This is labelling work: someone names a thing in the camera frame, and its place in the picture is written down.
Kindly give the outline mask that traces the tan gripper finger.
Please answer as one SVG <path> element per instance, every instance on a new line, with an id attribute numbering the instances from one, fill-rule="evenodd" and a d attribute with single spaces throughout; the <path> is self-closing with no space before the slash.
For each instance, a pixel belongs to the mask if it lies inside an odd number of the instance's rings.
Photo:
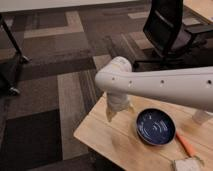
<path id="1" fill-rule="evenodd" d="M 133 104 L 131 104 L 131 103 L 129 103 L 129 104 L 127 105 L 126 110 L 129 111 L 130 113 L 134 113 L 134 112 L 135 112 L 134 106 L 133 106 Z"/>
<path id="2" fill-rule="evenodd" d="M 117 114 L 117 111 L 115 109 L 112 109 L 110 107 L 107 107 L 106 108 L 106 117 L 107 117 L 107 120 L 109 122 L 112 121 L 112 119 L 114 118 L 114 116 Z"/>

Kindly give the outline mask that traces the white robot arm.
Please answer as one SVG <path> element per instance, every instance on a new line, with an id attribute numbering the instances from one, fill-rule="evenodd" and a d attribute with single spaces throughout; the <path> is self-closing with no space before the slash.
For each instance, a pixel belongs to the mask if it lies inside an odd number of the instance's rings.
<path id="1" fill-rule="evenodd" d="M 212 66 L 133 72 L 130 62 L 118 56 L 97 72 L 95 82 L 106 93 L 108 121 L 122 110 L 134 110 L 128 95 L 195 108 L 201 123 L 213 118 Z"/>

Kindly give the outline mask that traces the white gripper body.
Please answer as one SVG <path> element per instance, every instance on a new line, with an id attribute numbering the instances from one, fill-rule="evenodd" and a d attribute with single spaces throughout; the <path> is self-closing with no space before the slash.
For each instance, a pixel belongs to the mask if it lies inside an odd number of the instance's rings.
<path id="1" fill-rule="evenodd" d="M 130 100 L 127 94 L 108 93 L 107 108 L 112 112 L 119 112 L 127 109 L 130 106 Z"/>

